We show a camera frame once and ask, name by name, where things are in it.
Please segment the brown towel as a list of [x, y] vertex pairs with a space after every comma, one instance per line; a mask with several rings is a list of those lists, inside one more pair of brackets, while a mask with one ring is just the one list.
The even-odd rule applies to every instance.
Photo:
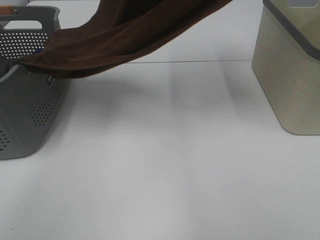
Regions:
[[102, 0], [85, 24], [55, 31], [19, 63], [57, 79], [89, 77], [146, 56], [217, 12], [226, 0]]

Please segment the beige bin with grey rim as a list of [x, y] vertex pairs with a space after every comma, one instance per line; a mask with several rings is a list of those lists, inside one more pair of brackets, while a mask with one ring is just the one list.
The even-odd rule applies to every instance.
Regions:
[[281, 127], [320, 133], [320, 2], [265, 0], [252, 70]]

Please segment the grey perforated plastic basket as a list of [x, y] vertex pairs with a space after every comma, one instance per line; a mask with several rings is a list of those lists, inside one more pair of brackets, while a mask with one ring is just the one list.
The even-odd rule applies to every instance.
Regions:
[[37, 21], [40, 28], [0, 29], [0, 158], [15, 159], [36, 152], [45, 142], [69, 90], [70, 81], [29, 72], [20, 58], [44, 48], [60, 29], [54, 6], [15, 6], [17, 13], [2, 22]]

